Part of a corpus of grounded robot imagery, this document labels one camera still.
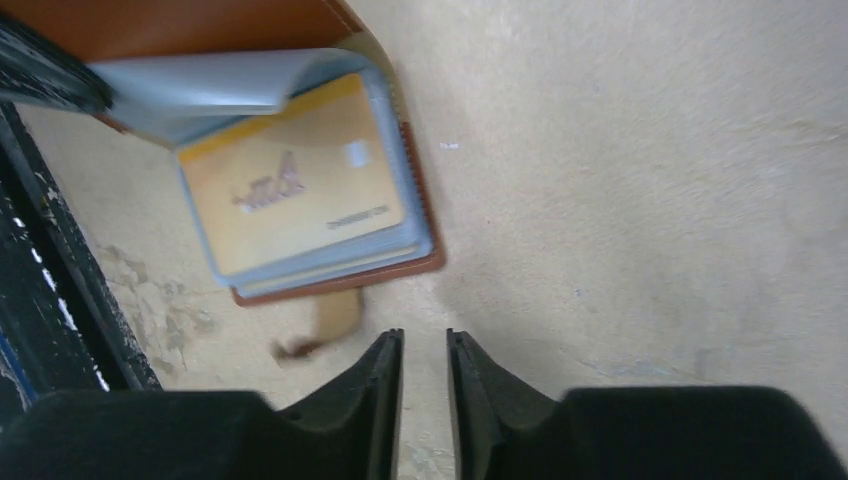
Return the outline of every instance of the black object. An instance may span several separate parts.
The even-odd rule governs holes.
[[[844,479],[792,398],[763,387],[579,388],[554,401],[448,330],[457,477]]]
[[[0,103],[0,429],[64,389],[159,389],[14,106]]]
[[[273,412],[249,392],[58,393],[0,436],[0,478],[392,478],[403,332]],[[760,387],[583,388],[557,402],[448,330],[457,476],[845,479],[806,412]]]
[[[0,436],[0,478],[388,479],[403,331],[300,402],[254,392],[68,392]]]
[[[60,389],[158,389],[53,177],[10,101],[89,114],[109,86],[0,14],[0,431]]]
[[[89,114],[112,104],[108,85],[82,62],[2,14],[0,100]]]

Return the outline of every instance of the card chip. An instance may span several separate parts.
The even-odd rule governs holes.
[[[344,146],[347,162],[353,168],[364,167],[371,160],[368,156],[368,146],[365,140],[357,140]]]

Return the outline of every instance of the floor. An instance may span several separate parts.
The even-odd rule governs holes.
[[[21,108],[167,388],[284,406],[407,332],[401,478],[452,478],[444,331],[555,396],[773,385],[848,458],[848,4],[351,0],[394,60],[449,265],[280,368],[311,301],[240,309],[168,153]]]

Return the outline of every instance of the brown leather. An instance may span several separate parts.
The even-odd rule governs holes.
[[[0,0],[84,62],[332,46],[362,26],[338,0]]]
[[[124,125],[123,123],[115,120],[114,118],[106,115],[105,113],[98,113],[97,115],[93,115],[94,118],[103,122],[104,125],[110,127],[118,133],[127,133],[131,131],[130,127]]]
[[[263,305],[269,302],[278,302],[280,300],[288,300],[291,298],[305,297],[309,295],[319,295],[323,293],[338,292],[350,288],[365,287],[376,283],[388,282],[396,278],[407,277],[409,275],[417,275],[419,273],[427,273],[442,268],[446,261],[447,255],[445,246],[442,242],[441,231],[439,230],[438,222],[433,214],[433,205],[430,201],[430,196],[427,193],[427,185],[424,181],[424,173],[421,170],[421,162],[418,158],[418,150],[415,148],[415,143],[412,139],[412,129],[409,123],[401,125],[401,133],[406,141],[407,152],[409,155],[409,165],[412,168],[412,173],[418,182],[418,191],[421,194],[421,203],[424,205],[424,212],[427,215],[427,221],[430,225],[430,232],[433,235],[433,252],[424,258],[418,260],[410,260],[408,262],[390,265],[388,267],[377,268],[368,272],[358,273],[356,275],[348,275],[346,277],[327,280],[325,282],[306,285],[304,287],[284,290],[277,293],[269,293],[253,298],[244,298],[232,289],[233,299],[236,304],[242,307],[252,307]]]

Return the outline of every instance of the card stack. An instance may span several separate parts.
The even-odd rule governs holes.
[[[366,69],[180,148],[218,282],[251,304],[362,286],[432,260],[432,216],[403,128],[388,84]]]

